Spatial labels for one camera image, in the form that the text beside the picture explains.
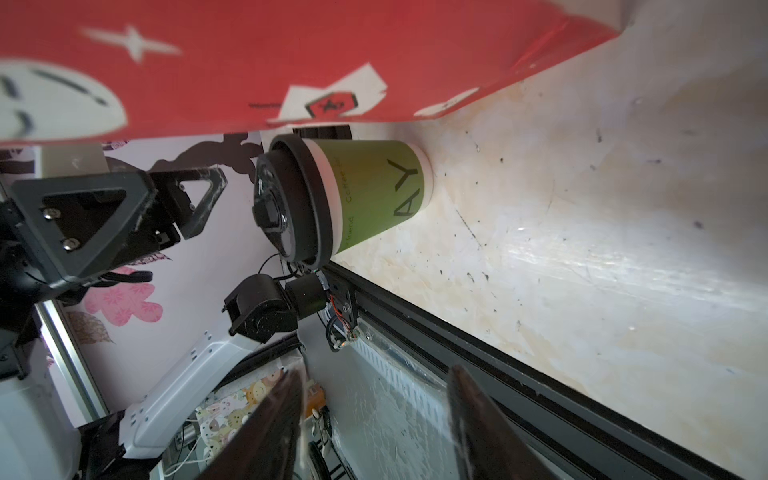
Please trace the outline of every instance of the pink flower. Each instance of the pink flower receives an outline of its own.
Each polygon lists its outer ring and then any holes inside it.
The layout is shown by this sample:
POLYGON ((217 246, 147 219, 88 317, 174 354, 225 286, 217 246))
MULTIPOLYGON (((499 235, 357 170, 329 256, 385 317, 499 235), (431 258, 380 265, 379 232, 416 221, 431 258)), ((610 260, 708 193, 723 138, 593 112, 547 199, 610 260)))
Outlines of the pink flower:
MULTIPOLYGON (((134 271, 121 266, 115 273, 130 274, 134 271)), ((132 316, 153 323, 163 316, 161 305, 145 302, 153 292, 154 286, 150 283, 118 283, 108 288, 90 288, 83 301, 88 313, 100 310, 107 321, 115 326, 125 325, 132 316)))

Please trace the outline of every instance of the table surface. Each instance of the table surface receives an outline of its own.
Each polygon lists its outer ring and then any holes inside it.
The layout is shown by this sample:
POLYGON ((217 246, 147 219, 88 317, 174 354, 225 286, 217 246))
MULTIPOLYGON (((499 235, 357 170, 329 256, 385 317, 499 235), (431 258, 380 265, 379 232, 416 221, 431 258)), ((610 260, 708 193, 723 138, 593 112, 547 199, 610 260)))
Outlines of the table surface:
POLYGON ((767 16, 641 2, 621 37, 446 117, 354 124, 421 146, 435 193, 334 260, 762 478, 767 16))

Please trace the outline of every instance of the white cartoon face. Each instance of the white cartoon face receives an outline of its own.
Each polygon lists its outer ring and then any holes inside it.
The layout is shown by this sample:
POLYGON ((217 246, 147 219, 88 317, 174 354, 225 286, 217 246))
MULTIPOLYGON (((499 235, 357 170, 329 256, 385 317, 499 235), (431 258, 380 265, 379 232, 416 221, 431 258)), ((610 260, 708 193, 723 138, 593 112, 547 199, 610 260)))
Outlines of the white cartoon face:
POLYGON ((109 88, 69 68, 0 60, 0 141, 93 137, 127 123, 109 88))

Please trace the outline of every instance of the green paper cup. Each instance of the green paper cup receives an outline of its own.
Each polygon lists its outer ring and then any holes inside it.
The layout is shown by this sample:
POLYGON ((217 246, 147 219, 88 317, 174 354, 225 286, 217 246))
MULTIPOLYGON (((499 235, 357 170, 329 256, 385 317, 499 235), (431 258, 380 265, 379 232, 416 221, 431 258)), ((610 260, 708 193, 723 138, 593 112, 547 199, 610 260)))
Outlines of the green paper cup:
POLYGON ((280 135, 257 160, 253 217, 283 258, 319 268, 423 210, 433 186, 415 145, 280 135))

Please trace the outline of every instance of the screw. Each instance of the screw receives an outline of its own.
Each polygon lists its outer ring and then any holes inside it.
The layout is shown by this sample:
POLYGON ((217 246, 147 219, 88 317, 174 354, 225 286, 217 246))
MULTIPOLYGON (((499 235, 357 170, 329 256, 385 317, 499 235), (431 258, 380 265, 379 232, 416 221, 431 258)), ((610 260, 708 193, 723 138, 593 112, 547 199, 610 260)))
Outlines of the screw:
POLYGON ((43 218, 45 218, 46 220, 55 220, 59 217, 61 217, 61 210, 59 210, 58 208, 43 209, 43 218))
POLYGON ((80 240, 76 238, 68 238, 67 240, 61 242, 61 245, 64 247, 64 250, 71 252, 72 250, 77 250, 80 248, 80 240))

